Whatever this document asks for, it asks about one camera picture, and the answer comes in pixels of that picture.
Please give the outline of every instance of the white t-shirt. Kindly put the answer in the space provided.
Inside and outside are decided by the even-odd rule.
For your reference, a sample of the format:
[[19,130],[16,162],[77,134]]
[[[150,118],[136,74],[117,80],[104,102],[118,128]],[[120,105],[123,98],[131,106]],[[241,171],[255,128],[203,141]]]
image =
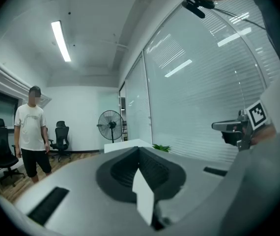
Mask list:
[[20,127],[20,148],[27,150],[45,150],[41,135],[41,127],[46,126],[44,111],[40,107],[30,107],[28,104],[17,109],[15,126]]

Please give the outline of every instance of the green plant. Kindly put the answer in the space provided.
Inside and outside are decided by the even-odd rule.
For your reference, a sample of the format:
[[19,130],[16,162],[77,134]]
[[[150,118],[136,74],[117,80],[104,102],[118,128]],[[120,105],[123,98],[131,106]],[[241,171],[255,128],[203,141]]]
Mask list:
[[154,144],[153,147],[155,149],[158,149],[158,150],[161,150],[161,151],[164,151],[164,152],[169,152],[171,150],[170,146],[163,146],[163,145],[157,145],[157,144]]

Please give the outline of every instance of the ceiling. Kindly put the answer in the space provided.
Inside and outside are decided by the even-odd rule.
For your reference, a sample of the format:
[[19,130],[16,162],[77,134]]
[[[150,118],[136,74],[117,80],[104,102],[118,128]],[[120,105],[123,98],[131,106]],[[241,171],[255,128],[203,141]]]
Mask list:
[[[152,0],[9,0],[0,41],[51,76],[115,76],[133,30]],[[71,62],[64,62],[51,22],[61,20]]]

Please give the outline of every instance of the black slot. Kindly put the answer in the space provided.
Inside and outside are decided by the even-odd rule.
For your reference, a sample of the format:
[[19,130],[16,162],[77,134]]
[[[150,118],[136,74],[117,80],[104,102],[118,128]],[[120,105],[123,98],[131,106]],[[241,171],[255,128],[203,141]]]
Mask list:
[[218,175],[218,176],[221,176],[221,177],[224,177],[227,174],[227,171],[219,170],[219,169],[214,169],[214,168],[210,168],[210,167],[205,167],[203,169],[203,171],[205,171],[207,173],[214,174],[214,175]]
[[56,187],[31,211],[28,217],[44,226],[68,192],[67,189]]

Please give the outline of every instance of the black shorts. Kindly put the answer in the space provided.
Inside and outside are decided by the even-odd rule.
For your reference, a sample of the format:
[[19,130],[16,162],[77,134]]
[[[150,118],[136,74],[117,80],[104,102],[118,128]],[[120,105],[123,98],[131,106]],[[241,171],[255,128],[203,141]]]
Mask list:
[[22,148],[21,152],[24,167],[29,177],[36,176],[36,163],[38,163],[38,165],[45,173],[50,173],[52,171],[52,167],[46,151],[33,151]]

